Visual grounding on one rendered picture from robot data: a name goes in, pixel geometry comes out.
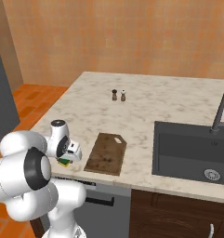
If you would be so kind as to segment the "dark grey tap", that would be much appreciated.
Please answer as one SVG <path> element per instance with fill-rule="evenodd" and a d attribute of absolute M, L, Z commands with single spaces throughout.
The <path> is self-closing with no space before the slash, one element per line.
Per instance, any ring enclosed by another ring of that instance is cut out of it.
<path fill-rule="evenodd" d="M 221 102 L 218 106 L 216 117 L 215 117 L 214 122 L 213 122 L 213 124 L 210 128 L 210 133 L 213 134 L 213 135 L 216 135 L 219 131 L 218 127 L 219 127 L 219 124 L 220 124 L 220 121 L 221 121 L 223 111 L 224 111 L 224 93 L 223 93 Z"/>

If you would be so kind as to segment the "dark grey sink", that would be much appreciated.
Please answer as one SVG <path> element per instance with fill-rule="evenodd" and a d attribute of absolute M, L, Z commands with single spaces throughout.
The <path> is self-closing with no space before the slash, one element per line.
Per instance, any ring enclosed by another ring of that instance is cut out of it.
<path fill-rule="evenodd" d="M 224 185 L 224 123 L 209 126 L 154 122 L 152 173 Z"/>

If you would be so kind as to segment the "grey dishwasher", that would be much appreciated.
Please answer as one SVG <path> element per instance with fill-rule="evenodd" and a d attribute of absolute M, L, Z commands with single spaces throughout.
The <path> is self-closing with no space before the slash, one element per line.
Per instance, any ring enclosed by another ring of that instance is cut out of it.
<path fill-rule="evenodd" d="M 53 178 L 40 191 L 39 212 L 47 215 L 43 238 L 128 238 L 131 191 Z M 114 205 L 95 205 L 86 197 L 111 200 Z"/>

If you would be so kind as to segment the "yellow green sponge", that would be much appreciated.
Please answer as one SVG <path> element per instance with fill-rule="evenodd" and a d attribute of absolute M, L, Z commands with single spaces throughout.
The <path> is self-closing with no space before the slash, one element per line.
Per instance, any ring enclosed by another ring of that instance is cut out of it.
<path fill-rule="evenodd" d="M 64 167 L 67 167 L 69 165 L 70 161 L 63 159 L 63 158 L 59 158 L 58 163 Z"/>

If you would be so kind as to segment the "brown wooden cutting board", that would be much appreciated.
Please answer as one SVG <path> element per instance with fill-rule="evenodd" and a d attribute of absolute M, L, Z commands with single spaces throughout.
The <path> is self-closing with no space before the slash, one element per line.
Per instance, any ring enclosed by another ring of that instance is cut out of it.
<path fill-rule="evenodd" d="M 85 171 L 119 176 L 125 149 L 126 141 L 121 135 L 99 133 L 86 162 Z"/>

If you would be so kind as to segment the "dark grey fridge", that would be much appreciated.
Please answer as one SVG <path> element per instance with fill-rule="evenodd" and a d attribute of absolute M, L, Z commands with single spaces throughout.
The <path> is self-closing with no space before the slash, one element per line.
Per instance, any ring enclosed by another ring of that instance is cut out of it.
<path fill-rule="evenodd" d="M 0 56 L 0 142 L 2 138 L 10 133 L 19 123 L 19 114 Z"/>

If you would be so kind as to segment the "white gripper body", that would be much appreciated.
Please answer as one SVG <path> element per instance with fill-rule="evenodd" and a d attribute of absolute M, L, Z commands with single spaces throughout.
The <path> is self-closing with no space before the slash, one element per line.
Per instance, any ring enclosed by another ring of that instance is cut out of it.
<path fill-rule="evenodd" d="M 81 148 L 76 147 L 75 145 L 70 146 L 68 150 L 64 153 L 64 158 L 73 162 L 80 161 L 82 159 Z"/>

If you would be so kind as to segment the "dark wooden cupboard door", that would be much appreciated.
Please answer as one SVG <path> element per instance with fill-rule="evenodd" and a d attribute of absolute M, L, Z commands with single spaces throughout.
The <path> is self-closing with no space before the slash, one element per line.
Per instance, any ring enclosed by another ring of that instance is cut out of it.
<path fill-rule="evenodd" d="M 131 192 L 129 238 L 224 238 L 224 204 L 157 192 Z"/>

